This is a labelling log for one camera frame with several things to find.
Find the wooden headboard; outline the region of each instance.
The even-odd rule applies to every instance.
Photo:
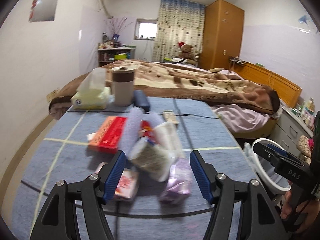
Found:
[[[295,83],[252,63],[235,64],[233,70],[244,79],[272,87],[289,107],[296,106],[302,89]]]

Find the orange box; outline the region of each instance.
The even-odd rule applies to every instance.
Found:
[[[126,117],[109,116],[89,142],[89,149],[116,154]]]

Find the window frame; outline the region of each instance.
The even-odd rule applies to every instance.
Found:
[[[140,40],[140,41],[154,41],[156,37],[146,37],[146,38],[140,38],[139,37],[139,27],[141,23],[153,23],[158,24],[158,19],[137,19],[136,21],[136,27],[134,30],[134,39]]]

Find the white drawer cabinet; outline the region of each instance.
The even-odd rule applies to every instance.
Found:
[[[313,133],[299,117],[291,112],[290,108],[284,107],[278,123],[270,134],[270,139],[281,145],[286,151],[299,156],[300,151],[296,144],[301,135],[311,138]]]

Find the purple package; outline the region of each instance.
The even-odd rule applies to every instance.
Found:
[[[188,159],[180,158],[171,165],[167,187],[160,195],[160,201],[180,204],[191,194],[191,167]]]

